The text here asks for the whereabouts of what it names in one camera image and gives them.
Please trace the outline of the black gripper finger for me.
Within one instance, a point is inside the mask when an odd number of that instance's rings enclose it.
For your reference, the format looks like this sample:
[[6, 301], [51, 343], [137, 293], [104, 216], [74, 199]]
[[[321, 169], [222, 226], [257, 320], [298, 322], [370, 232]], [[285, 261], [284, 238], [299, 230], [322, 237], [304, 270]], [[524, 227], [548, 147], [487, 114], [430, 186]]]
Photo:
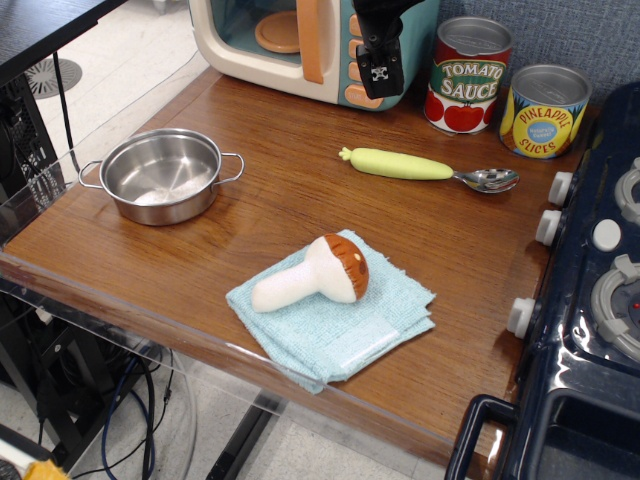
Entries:
[[369, 99], [398, 96], [404, 92], [404, 71], [398, 38], [376, 48], [356, 47], [356, 62]]

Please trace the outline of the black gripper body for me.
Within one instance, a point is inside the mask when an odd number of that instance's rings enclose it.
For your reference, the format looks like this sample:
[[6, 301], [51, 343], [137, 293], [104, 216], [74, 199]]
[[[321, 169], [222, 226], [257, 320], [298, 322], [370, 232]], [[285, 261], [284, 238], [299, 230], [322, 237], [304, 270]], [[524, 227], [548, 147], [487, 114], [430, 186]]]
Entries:
[[353, 0], [365, 48], [374, 54], [399, 48], [401, 16], [422, 0]]

